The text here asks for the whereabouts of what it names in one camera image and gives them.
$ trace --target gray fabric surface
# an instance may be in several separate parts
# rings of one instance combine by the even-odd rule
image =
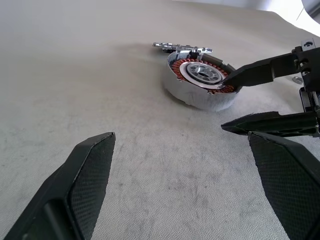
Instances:
[[[93,240],[287,239],[235,118],[302,111],[287,78],[210,113],[163,90],[159,41],[213,48],[234,67],[312,37],[270,12],[169,0],[5,0],[0,8],[0,239],[82,140],[114,131]],[[319,154],[319,140],[296,138]]]

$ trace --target metal rotor housing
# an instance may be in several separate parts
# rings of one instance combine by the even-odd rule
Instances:
[[[235,69],[205,53],[197,60],[189,57],[189,52],[179,51],[168,56],[164,87],[177,99],[199,109],[218,112],[229,108],[241,87],[224,86],[221,81]]]

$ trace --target metal washer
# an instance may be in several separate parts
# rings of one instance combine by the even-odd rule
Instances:
[[[294,81],[296,84],[299,84],[299,85],[304,84],[304,81],[303,81],[302,77],[299,77],[299,76],[294,76],[292,78],[292,81]]]
[[[218,69],[205,63],[192,62],[186,66],[186,71],[204,84],[217,84],[223,80],[223,74]]]
[[[222,85],[220,82],[225,79],[225,76],[223,76],[223,74],[218,69],[208,64],[187,61],[180,65],[179,70],[181,75],[188,82],[201,88],[217,90],[224,87],[224,85]]]

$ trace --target textured gripper pad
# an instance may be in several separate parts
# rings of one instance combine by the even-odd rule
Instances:
[[[320,239],[320,162],[282,137],[254,132],[249,142],[265,195],[288,237]]]
[[[94,145],[69,193],[71,211],[85,240],[90,240],[106,195],[114,135]]]

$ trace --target robotic arm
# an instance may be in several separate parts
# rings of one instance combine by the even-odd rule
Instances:
[[[301,73],[304,87],[300,97],[304,113],[279,115],[278,112],[251,114],[227,122],[221,127],[239,135],[258,131],[281,137],[314,136],[319,134],[320,48],[314,40],[303,41],[292,53],[276,56],[245,65],[227,76],[228,86],[255,86],[272,82],[275,78]]]
[[[222,129],[248,135],[270,205],[291,240],[320,239],[320,162],[304,146],[283,137],[319,137],[320,48],[312,40],[292,53],[245,65],[224,79],[226,86],[255,86],[301,73],[303,113],[250,114]]]

